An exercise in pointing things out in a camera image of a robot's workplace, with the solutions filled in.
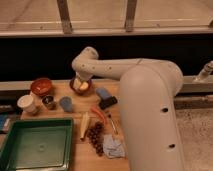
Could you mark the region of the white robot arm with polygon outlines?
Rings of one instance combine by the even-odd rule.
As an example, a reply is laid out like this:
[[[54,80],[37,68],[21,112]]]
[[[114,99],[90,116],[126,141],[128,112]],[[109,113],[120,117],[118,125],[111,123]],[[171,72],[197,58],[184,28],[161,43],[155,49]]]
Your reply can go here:
[[[77,77],[119,82],[119,111],[131,171],[184,171],[174,97],[183,85],[180,68],[168,60],[101,60],[92,47],[72,61]]]

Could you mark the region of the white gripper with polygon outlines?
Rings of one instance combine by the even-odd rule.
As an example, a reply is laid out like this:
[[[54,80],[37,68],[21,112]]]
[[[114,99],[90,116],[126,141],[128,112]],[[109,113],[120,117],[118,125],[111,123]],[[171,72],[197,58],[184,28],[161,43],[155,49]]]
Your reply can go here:
[[[76,77],[77,78],[75,78],[74,81],[73,81],[73,88],[74,89],[78,89],[81,86],[83,81],[87,82],[88,80],[90,80],[92,78],[92,75],[91,74],[86,74],[86,73],[76,72]]]

